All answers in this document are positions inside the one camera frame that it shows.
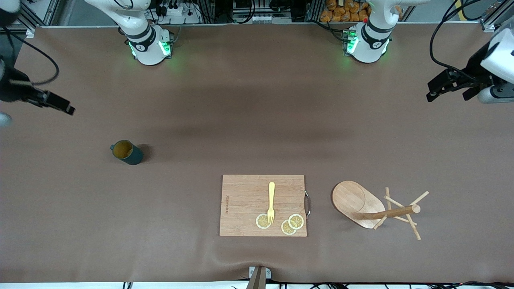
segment table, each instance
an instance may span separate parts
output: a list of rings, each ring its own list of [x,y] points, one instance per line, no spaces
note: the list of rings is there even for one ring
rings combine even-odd
[[[0,281],[213,281],[264,265],[283,282],[513,282],[512,104],[427,103],[434,25],[398,25],[374,64],[315,25],[185,27],[143,66],[116,29],[39,28],[74,116],[3,103]],[[448,24],[440,60],[464,67],[491,34]],[[52,65],[24,46],[33,81]],[[129,139],[129,166],[109,147]],[[307,238],[218,236],[223,174],[304,174]],[[408,224],[361,228],[331,203],[354,180],[409,203]]]

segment wooden mug tree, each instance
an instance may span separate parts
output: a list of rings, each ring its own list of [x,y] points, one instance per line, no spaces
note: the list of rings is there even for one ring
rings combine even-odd
[[[409,223],[416,235],[416,239],[421,240],[416,228],[417,224],[412,221],[411,214],[417,214],[421,211],[417,203],[428,194],[429,192],[425,192],[408,206],[404,206],[393,200],[389,195],[389,188],[385,188],[384,199],[386,199],[388,207],[386,210],[379,198],[364,189],[360,184],[346,180],[334,188],[332,201],[338,211],[364,228],[376,230],[387,218],[394,218]],[[398,208],[391,208],[391,203],[398,206]]]

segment wooden cutting board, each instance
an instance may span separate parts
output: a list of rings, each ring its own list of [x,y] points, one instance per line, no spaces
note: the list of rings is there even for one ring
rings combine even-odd
[[[275,182],[273,208],[275,221],[267,229],[260,229],[255,219],[267,213],[268,185]],[[223,175],[220,236],[306,237],[305,178],[303,175]],[[287,236],[281,225],[292,214],[303,217],[304,225]]]

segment lime slice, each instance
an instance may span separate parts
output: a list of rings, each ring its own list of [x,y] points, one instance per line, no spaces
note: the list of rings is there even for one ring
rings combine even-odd
[[[284,233],[288,236],[296,233],[296,230],[289,226],[288,220],[283,221],[282,225],[280,227],[282,228],[282,233]]]
[[[266,214],[258,215],[257,219],[255,219],[255,223],[257,224],[257,227],[261,229],[267,229],[269,226],[271,226],[271,224],[268,223],[268,215]]]
[[[303,221],[303,217],[298,214],[292,214],[289,219],[287,220],[287,223],[289,226],[294,230],[300,230],[303,227],[303,224],[305,223]]]

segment mug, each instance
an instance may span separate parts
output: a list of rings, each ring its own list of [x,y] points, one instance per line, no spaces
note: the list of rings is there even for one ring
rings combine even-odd
[[[137,165],[143,160],[143,152],[126,139],[113,144],[111,150],[115,158],[129,165]]]

